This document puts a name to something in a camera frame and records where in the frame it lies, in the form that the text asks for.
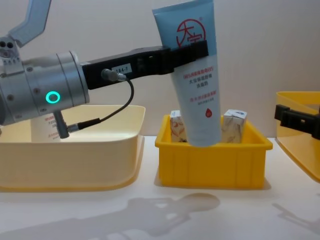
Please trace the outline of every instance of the robotic arm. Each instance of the robotic arm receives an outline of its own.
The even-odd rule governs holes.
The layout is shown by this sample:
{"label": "robotic arm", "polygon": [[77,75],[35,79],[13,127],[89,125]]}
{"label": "robotic arm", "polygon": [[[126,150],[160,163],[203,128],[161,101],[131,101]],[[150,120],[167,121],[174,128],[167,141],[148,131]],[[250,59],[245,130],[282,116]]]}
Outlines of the robotic arm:
{"label": "robotic arm", "polygon": [[18,47],[43,33],[50,4],[51,0],[30,0],[25,21],[0,37],[2,126],[53,113],[60,138],[68,138],[69,133],[102,121],[97,118],[67,126],[63,119],[62,110],[89,103],[89,90],[123,81],[133,90],[132,79],[169,74],[208,56],[207,42],[200,41],[179,49],[140,48],[85,64],[80,64],[72,51],[22,61]]}

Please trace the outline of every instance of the black bracket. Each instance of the black bracket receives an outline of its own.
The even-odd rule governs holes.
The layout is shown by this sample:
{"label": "black bracket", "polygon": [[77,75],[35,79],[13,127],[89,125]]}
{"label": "black bracket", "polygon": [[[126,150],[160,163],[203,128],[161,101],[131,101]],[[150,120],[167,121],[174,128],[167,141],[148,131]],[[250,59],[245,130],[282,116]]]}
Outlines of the black bracket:
{"label": "black bracket", "polygon": [[281,121],[282,127],[311,134],[313,138],[320,140],[320,114],[312,115],[277,105],[274,118]]}
{"label": "black bracket", "polygon": [[124,74],[130,80],[150,75],[165,75],[173,73],[174,68],[207,57],[207,41],[199,41],[190,45],[171,49],[166,46],[145,47],[128,53],[106,57],[82,66],[87,86],[90,90],[102,88],[112,82],[102,78],[104,69]]}

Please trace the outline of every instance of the red logo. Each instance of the red logo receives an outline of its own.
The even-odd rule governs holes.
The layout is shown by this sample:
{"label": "red logo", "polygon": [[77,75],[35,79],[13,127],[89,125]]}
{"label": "red logo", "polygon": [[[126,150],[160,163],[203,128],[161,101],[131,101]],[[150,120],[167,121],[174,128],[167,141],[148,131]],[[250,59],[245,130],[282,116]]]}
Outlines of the red logo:
{"label": "red logo", "polygon": [[195,19],[184,20],[179,25],[176,32],[178,33],[176,42],[178,43],[179,48],[183,45],[206,40],[205,27],[200,21]]}
{"label": "red logo", "polygon": [[207,118],[211,118],[211,117],[212,117],[212,111],[211,111],[209,108],[206,110],[205,116],[206,116]]}

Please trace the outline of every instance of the white table surface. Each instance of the white table surface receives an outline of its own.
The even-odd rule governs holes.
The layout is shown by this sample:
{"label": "white table surface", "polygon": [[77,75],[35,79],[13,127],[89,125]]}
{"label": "white table surface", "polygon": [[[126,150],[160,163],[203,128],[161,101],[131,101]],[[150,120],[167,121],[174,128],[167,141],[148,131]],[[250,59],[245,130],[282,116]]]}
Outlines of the white table surface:
{"label": "white table surface", "polygon": [[182,189],[155,185],[158,149],[145,137],[125,188],[0,193],[0,240],[319,240],[320,184],[272,142],[266,189]]}

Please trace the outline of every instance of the red drop icon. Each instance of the red drop icon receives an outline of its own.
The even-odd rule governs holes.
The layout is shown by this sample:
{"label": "red drop icon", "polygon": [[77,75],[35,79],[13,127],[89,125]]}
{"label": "red drop icon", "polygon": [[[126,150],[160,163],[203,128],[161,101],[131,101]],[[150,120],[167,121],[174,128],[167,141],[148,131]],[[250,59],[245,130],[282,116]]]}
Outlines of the red drop icon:
{"label": "red drop icon", "polygon": [[211,117],[212,117],[212,111],[211,111],[209,108],[206,110],[205,116],[206,116],[207,118],[211,118]]}

